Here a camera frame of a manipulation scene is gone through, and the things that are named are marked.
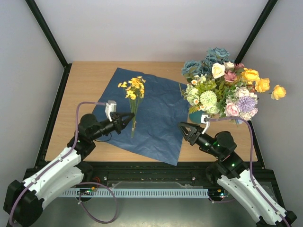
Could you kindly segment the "teal cylindrical vase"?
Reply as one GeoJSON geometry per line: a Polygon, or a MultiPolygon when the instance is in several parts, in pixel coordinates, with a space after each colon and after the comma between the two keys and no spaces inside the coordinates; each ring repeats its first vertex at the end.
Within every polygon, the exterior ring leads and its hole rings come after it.
{"type": "Polygon", "coordinates": [[[190,113],[189,114],[189,119],[192,123],[200,124],[202,114],[204,114],[203,111],[196,111],[196,112],[190,113]]]}

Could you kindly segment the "small yellow flower sprig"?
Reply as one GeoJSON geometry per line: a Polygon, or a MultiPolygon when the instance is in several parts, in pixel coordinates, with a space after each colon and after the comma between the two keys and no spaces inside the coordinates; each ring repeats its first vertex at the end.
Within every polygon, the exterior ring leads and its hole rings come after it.
{"type": "Polygon", "coordinates": [[[136,116],[139,105],[142,103],[145,94],[146,80],[142,76],[133,77],[128,81],[118,83],[117,87],[121,87],[125,91],[125,98],[129,100],[130,110],[134,113],[132,119],[131,138],[134,137],[136,128],[136,116]]]}

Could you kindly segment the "blue wrapping paper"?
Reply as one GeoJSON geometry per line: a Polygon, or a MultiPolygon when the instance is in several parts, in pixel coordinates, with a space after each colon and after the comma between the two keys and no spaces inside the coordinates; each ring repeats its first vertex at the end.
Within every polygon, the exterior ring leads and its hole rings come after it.
{"type": "Polygon", "coordinates": [[[185,122],[188,118],[189,103],[180,93],[181,89],[186,88],[185,84],[118,68],[99,101],[116,101],[117,112],[130,112],[129,100],[125,98],[125,91],[118,88],[118,83],[137,76],[146,82],[144,99],[136,114],[134,134],[131,133],[132,125],[129,123],[121,134],[113,132],[111,137],[102,136],[100,140],[107,140],[116,147],[175,166],[183,139],[178,123],[185,122]]]}

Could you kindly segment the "green white flower bunch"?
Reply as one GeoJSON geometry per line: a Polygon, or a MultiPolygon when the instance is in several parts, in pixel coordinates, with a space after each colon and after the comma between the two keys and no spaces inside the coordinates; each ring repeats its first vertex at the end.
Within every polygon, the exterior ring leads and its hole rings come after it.
{"type": "Polygon", "coordinates": [[[181,88],[181,95],[189,103],[189,114],[203,111],[209,115],[219,113],[219,96],[214,79],[207,78],[206,74],[194,75],[189,78],[186,88],[181,88]]]}

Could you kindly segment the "pastel purple flower bunch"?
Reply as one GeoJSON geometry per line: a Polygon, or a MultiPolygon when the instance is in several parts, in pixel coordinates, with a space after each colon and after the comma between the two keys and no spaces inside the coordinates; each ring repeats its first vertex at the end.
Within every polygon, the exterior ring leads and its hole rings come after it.
{"type": "Polygon", "coordinates": [[[246,87],[237,87],[225,101],[224,114],[226,117],[240,117],[250,121],[258,112],[258,96],[246,87]]]}

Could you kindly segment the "blue rose bunch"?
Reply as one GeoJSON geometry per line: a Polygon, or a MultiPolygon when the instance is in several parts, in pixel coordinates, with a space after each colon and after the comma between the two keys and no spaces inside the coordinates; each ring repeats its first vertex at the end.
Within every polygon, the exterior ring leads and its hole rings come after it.
{"type": "Polygon", "coordinates": [[[204,60],[195,61],[189,60],[184,63],[181,69],[181,74],[186,79],[193,79],[195,75],[208,75],[212,71],[215,63],[224,64],[226,62],[234,63],[234,60],[229,58],[230,53],[224,48],[210,48],[204,60]]]}

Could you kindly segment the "pink rose flower stem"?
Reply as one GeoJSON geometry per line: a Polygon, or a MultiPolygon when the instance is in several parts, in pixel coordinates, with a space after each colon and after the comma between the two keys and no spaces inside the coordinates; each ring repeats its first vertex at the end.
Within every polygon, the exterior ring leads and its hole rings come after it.
{"type": "Polygon", "coordinates": [[[224,81],[230,83],[239,81],[242,72],[244,72],[244,64],[235,64],[231,61],[224,62],[223,64],[214,63],[211,69],[213,79],[223,78],[224,81]]]}

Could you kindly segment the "yellow rose bunch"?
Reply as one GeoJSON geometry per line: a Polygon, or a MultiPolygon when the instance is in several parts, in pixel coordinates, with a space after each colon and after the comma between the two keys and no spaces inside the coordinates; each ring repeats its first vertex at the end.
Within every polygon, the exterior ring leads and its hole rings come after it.
{"type": "MultiPolygon", "coordinates": [[[[259,93],[265,93],[270,89],[270,79],[261,78],[259,72],[253,69],[243,68],[241,73],[241,79],[243,82],[251,85],[255,91],[259,93]]],[[[276,85],[272,92],[271,98],[273,100],[280,100],[286,96],[286,89],[280,85],[276,85]]]]}

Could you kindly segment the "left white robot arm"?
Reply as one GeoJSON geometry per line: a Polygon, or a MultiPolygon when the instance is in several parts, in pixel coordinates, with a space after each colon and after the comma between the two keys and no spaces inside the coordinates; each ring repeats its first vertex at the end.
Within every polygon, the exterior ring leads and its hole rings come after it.
{"type": "Polygon", "coordinates": [[[99,122],[88,113],[76,120],[74,137],[62,152],[37,173],[7,188],[3,209],[23,227],[34,224],[43,210],[67,189],[85,182],[90,184],[93,168],[84,159],[96,147],[95,140],[121,131],[134,113],[110,114],[111,119],[99,122]]]}

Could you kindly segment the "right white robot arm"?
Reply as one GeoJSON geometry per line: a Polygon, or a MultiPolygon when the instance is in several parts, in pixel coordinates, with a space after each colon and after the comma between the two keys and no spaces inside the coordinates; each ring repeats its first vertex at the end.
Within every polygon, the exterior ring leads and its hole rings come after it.
{"type": "Polygon", "coordinates": [[[285,210],[266,192],[252,174],[252,168],[235,153],[237,147],[230,132],[211,137],[198,124],[180,122],[178,127],[190,145],[216,158],[206,169],[206,179],[219,185],[251,215],[258,227],[289,227],[297,216],[285,210]]]}

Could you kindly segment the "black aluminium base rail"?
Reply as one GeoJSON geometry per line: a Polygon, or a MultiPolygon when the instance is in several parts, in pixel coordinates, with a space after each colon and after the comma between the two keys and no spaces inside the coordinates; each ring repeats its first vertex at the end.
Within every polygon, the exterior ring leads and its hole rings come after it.
{"type": "Polygon", "coordinates": [[[102,183],[177,182],[194,187],[213,188],[206,177],[210,162],[179,162],[176,166],[160,162],[89,162],[93,176],[102,183]]]}

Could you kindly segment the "black frame post left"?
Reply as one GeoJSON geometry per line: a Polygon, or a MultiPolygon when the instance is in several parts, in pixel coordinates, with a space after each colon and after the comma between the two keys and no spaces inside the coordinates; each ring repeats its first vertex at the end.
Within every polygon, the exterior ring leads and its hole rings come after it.
{"type": "Polygon", "coordinates": [[[25,0],[26,4],[28,5],[31,13],[33,14],[34,18],[36,19],[37,23],[39,24],[41,30],[43,31],[48,43],[50,44],[51,48],[53,49],[55,55],[57,56],[59,62],[63,66],[64,69],[69,69],[71,66],[67,62],[64,54],[62,53],[51,29],[49,28],[42,12],[40,11],[37,3],[35,0],[25,0]]]}

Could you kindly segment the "black frame post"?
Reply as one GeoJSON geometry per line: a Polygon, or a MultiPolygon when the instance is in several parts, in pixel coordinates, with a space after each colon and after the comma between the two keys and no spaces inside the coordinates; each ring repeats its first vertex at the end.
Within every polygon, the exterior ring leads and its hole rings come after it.
{"type": "Polygon", "coordinates": [[[42,12],[40,11],[37,3],[35,0],[25,0],[26,4],[28,5],[31,13],[33,14],[34,18],[36,19],[37,23],[39,24],[41,30],[43,31],[48,43],[50,44],[51,48],[53,49],[55,55],[57,56],[59,62],[63,66],[64,69],[69,69],[71,66],[67,62],[64,54],[62,53],[51,29],[49,28],[42,12]]]}
{"type": "Polygon", "coordinates": [[[240,52],[238,53],[238,55],[235,59],[235,63],[241,63],[241,61],[244,59],[245,55],[247,54],[248,50],[250,49],[250,47],[253,44],[255,38],[257,37],[259,31],[263,27],[264,23],[266,22],[267,18],[271,14],[271,12],[274,9],[277,2],[278,2],[278,0],[268,0],[267,1],[261,14],[258,17],[256,23],[254,24],[250,34],[248,35],[246,41],[244,42],[240,52]]]}

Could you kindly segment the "black frame post right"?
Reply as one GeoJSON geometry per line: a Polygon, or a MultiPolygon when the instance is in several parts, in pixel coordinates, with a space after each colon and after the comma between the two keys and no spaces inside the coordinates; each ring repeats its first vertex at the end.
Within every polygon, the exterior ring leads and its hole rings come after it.
{"type": "Polygon", "coordinates": [[[247,54],[248,50],[250,49],[250,47],[253,44],[255,38],[257,37],[259,31],[263,27],[264,23],[266,22],[267,18],[271,14],[271,12],[274,9],[277,2],[278,2],[278,0],[268,0],[267,1],[261,14],[258,17],[256,23],[254,24],[250,34],[248,35],[246,41],[244,42],[240,52],[238,53],[238,55],[235,59],[235,63],[241,63],[241,61],[244,59],[245,55],[247,54]]]}

